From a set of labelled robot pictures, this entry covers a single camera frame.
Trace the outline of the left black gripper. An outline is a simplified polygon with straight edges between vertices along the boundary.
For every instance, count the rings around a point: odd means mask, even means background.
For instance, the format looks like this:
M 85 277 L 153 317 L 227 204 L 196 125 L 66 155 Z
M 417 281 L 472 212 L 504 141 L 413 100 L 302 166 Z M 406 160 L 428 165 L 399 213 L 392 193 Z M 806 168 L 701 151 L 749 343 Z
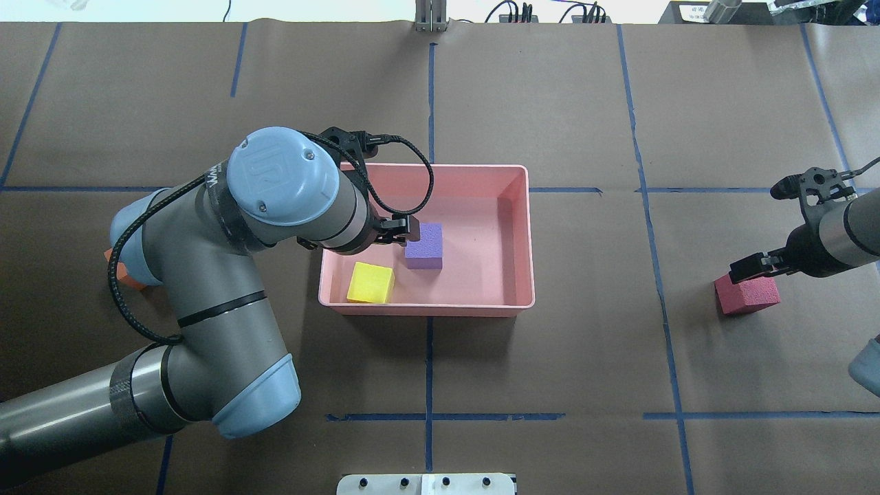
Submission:
M 371 203 L 355 202 L 355 211 L 344 229 L 344 251 L 362 252 L 372 244 L 406 245 L 409 238 L 420 238 L 420 221 L 415 215 L 393 215 L 380 219 Z

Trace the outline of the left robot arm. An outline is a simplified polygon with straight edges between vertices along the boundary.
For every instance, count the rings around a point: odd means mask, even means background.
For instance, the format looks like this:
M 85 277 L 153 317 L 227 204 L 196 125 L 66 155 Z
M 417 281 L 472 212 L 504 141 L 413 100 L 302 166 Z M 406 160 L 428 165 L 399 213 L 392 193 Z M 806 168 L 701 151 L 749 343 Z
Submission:
M 426 166 L 418 206 L 387 206 L 365 160 L 408 145 Z M 227 160 L 113 219 L 107 284 L 148 346 L 2 403 L 2 488 L 210 421 L 227 439 L 298 407 L 298 376 L 254 254 L 295 239 L 343 256 L 418 237 L 435 176 L 399 135 L 286 126 L 251 132 Z

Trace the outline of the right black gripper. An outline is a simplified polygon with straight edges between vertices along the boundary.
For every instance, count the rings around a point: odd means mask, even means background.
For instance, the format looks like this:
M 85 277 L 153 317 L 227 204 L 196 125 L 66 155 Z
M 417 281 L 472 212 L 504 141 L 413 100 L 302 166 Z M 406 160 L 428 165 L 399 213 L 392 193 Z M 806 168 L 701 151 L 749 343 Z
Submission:
M 820 236 L 810 228 L 796 228 L 786 240 L 786 260 L 782 252 L 758 252 L 730 264 L 729 279 L 741 284 L 757 278 L 775 278 L 795 272 L 811 278 L 829 278 L 843 272 L 843 264 L 822 245 Z

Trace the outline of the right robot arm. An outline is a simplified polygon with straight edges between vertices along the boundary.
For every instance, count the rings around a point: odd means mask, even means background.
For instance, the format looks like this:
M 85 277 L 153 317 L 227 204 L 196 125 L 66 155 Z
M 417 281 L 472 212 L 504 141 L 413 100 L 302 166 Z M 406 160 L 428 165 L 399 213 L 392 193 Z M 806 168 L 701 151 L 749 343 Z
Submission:
M 730 264 L 730 282 L 801 273 L 830 278 L 878 262 L 879 191 L 832 206 L 814 206 L 778 250 L 757 252 Z

